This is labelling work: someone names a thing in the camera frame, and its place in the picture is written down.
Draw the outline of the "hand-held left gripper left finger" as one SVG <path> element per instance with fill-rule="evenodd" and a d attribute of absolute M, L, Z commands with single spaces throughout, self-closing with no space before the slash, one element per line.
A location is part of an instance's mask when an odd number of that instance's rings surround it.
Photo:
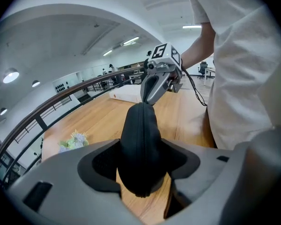
<path fill-rule="evenodd" d="M 7 196 L 34 225 L 142 225 L 116 182 L 119 140 L 54 155 L 20 177 Z"/>

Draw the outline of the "black office chair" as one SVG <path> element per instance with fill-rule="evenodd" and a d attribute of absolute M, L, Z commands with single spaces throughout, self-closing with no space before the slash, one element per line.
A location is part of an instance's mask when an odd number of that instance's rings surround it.
<path fill-rule="evenodd" d="M 205 62 L 205 61 L 202 61 L 201 63 L 200 63 L 200 66 L 198 67 L 198 73 L 200 74 L 200 75 L 198 75 L 197 77 L 199 78 L 199 79 L 201 79 L 201 78 L 204 78 L 205 77 L 205 69 L 208 67 L 208 64 Z"/>

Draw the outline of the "white desk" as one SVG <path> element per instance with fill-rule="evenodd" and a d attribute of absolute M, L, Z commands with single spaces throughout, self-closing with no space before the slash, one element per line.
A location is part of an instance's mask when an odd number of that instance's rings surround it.
<path fill-rule="evenodd" d="M 210 76 L 210 77 L 215 77 L 215 68 L 212 67 L 212 68 L 205 68 L 205 74 L 204 74 L 204 85 L 206 85 L 206 81 L 207 81 L 207 77 Z"/>

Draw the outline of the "person's white t-shirt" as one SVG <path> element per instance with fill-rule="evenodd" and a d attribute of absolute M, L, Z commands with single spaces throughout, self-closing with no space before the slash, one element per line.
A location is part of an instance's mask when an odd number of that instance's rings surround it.
<path fill-rule="evenodd" d="M 190 0 L 215 31 L 207 113 L 214 142 L 232 150 L 281 126 L 281 30 L 262 0 Z"/>

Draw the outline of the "person's right forearm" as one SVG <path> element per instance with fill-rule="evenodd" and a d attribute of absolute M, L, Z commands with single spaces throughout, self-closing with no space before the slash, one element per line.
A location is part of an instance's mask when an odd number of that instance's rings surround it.
<path fill-rule="evenodd" d="M 201 33 L 181 55 L 182 67 L 186 70 L 205 60 L 214 52 L 215 31 L 209 22 L 201 24 Z"/>

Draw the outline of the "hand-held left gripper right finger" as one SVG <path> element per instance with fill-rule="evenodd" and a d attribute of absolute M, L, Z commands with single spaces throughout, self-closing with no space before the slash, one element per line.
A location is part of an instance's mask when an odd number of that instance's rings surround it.
<path fill-rule="evenodd" d="M 164 219 L 178 214 L 206 192 L 222 173 L 231 150 L 186 145 L 162 139 L 171 178 Z"/>

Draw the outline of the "white flat box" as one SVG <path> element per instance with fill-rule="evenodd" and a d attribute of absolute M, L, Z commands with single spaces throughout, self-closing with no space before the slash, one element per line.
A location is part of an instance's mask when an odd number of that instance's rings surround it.
<path fill-rule="evenodd" d="M 109 92 L 109 97 L 126 102 L 140 103 L 142 101 L 141 85 L 130 84 L 113 89 Z"/>

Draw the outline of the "black zippered pouch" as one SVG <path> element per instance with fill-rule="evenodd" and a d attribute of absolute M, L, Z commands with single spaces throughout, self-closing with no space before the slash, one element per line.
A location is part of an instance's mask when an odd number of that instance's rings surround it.
<path fill-rule="evenodd" d="M 129 108 L 120 138 L 118 172 L 137 197 L 148 197 L 162 185 L 166 166 L 153 106 L 137 103 Z"/>

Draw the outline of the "pale blue flower bouquet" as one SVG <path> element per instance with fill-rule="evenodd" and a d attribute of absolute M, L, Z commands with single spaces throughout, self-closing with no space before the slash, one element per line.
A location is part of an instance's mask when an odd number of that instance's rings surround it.
<path fill-rule="evenodd" d="M 77 130 L 75 130 L 71 134 L 71 138 L 65 141 L 59 142 L 59 153 L 75 150 L 84 146 L 87 146 L 89 144 L 87 140 L 87 134 L 86 133 L 79 133 Z"/>

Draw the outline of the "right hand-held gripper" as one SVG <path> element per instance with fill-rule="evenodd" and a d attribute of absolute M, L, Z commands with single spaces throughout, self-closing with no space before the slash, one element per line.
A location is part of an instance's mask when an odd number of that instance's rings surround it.
<path fill-rule="evenodd" d="M 178 73 L 177 83 L 170 79 L 173 71 Z M 154 48 L 148 59 L 147 74 L 140 88 L 142 102 L 154 105 L 166 91 L 178 93 L 182 86 L 182 60 L 170 42 Z"/>

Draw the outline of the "black railing wooden handrail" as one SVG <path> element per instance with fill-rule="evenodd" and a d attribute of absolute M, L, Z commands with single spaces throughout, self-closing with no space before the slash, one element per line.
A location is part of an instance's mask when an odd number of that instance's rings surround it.
<path fill-rule="evenodd" d="M 10 174 L 13 172 L 13 167 L 18 165 L 18 160 L 22 157 L 22 155 L 26 152 L 26 150 L 38 139 L 42 134 L 45 133 L 49 128 L 51 128 L 54 124 L 60 121 L 62 118 L 70 114 L 71 112 L 75 111 L 79 107 L 85 105 L 86 103 L 94 100 L 95 98 L 111 91 L 116 88 L 120 88 L 124 85 L 127 85 L 129 82 L 134 81 L 136 79 L 140 79 L 144 72 L 144 67 L 133 67 L 129 69 L 119 70 L 115 73 L 108 73 L 106 75 L 101 75 L 96 78 L 92 78 L 90 80 L 81 82 L 71 88 L 68 88 L 57 95 L 53 96 L 52 98 L 48 99 L 44 103 L 42 103 L 39 107 L 35 110 L 30 112 L 6 137 L 3 141 L 2 145 L 0 146 L 0 168 L 6 167 L 6 171 L 3 173 L 3 177 L 0 179 L 0 185 L 3 188 L 9 187 L 15 179 L 10 179 Z M 116 80 L 115 85 L 111 85 L 108 88 L 102 88 L 98 91 L 97 94 L 91 95 L 90 98 L 80 102 L 79 104 L 75 105 L 73 108 L 68 110 L 67 112 L 63 113 L 59 116 L 56 120 L 52 123 L 47 125 L 44 121 L 49 114 L 51 114 L 56 109 L 60 108 L 63 104 L 67 104 L 74 99 L 71 97 L 74 93 L 87 89 L 88 87 L 93 87 L 94 91 L 96 91 L 95 85 L 102 84 L 108 80 Z M 41 128 L 41 131 L 31 139 L 31 141 L 21 150 L 21 152 L 17 155 L 16 158 L 12 159 L 8 164 L 3 161 L 3 156 L 7 154 L 7 149 L 11 145 L 12 142 L 19 143 L 21 139 L 30 133 L 36 125 Z"/>

